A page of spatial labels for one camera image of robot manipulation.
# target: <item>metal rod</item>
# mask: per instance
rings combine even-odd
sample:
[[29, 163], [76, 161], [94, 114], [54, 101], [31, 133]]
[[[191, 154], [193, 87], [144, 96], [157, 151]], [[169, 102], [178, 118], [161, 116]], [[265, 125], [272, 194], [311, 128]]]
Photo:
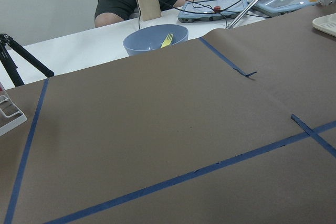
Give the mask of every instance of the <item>metal rod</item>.
[[231, 24], [228, 26], [228, 29], [234, 28], [241, 18], [243, 18], [245, 14], [247, 14], [247, 12], [256, 4], [257, 1], [259, 0], [253, 0], [251, 3], [249, 3], [249, 5], [246, 6], [246, 8], [231, 22]]

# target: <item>white plate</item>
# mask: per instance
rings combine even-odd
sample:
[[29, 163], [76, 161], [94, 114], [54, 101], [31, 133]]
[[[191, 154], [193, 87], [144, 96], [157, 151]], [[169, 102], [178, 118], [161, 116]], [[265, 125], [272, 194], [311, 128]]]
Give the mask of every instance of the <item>white plate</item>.
[[313, 27], [332, 36], [336, 36], [336, 13], [314, 19]]

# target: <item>white table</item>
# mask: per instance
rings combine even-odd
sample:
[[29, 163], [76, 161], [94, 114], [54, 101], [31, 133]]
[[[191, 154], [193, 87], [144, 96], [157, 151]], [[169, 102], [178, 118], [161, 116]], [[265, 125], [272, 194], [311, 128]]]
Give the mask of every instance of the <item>white table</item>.
[[[216, 28], [225, 28], [224, 20], [181, 23], [177, 20], [178, 13], [179, 11], [175, 9], [164, 11], [161, 18], [146, 22], [140, 21], [140, 27], [178, 24], [188, 29], [189, 39], [202, 37]], [[238, 26], [261, 20], [263, 20], [261, 17], [245, 16], [238, 23]], [[122, 42], [126, 36], [138, 29], [138, 19], [135, 18], [109, 26], [42, 41], [25, 46], [25, 49], [51, 69], [55, 75], [59, 75], [127, 57], [128, 54]], [[9, 50], [8, 52], [18, 66], [17, 71], [25, 84], [46, 78], [15, 51]], [[14, 87], [2, 65], [0, 65], [0, 82], [6, 89]]]

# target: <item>tablet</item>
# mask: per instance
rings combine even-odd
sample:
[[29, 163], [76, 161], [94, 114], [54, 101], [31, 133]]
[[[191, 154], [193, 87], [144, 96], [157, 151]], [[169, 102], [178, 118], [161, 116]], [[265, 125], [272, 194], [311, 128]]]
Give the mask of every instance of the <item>tablet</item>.
[[270, 17], [286, 14], [306, 6], [315, 5], [317, 1], [310, 0], [259, 0], [253, 9]]
[[247, 6], [247, 0], [203, 0], [183, 5], [178, 19], [183, 23], [214, 21], [236, 17]]

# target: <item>knee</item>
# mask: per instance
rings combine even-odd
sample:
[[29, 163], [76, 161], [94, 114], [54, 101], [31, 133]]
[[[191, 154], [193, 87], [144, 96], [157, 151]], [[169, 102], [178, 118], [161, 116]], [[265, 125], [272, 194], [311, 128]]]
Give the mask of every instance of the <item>knee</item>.
[[178, 0], [175, 2], [174, 7], [181, 7], [183, 6], [186, 2], [193, 2], [195, 0]]
[[94, 21], [95, 27], [107, 26], [114, 23], [124, 21], [121, 17], [114, 13], [102, 13], [99, 14]]

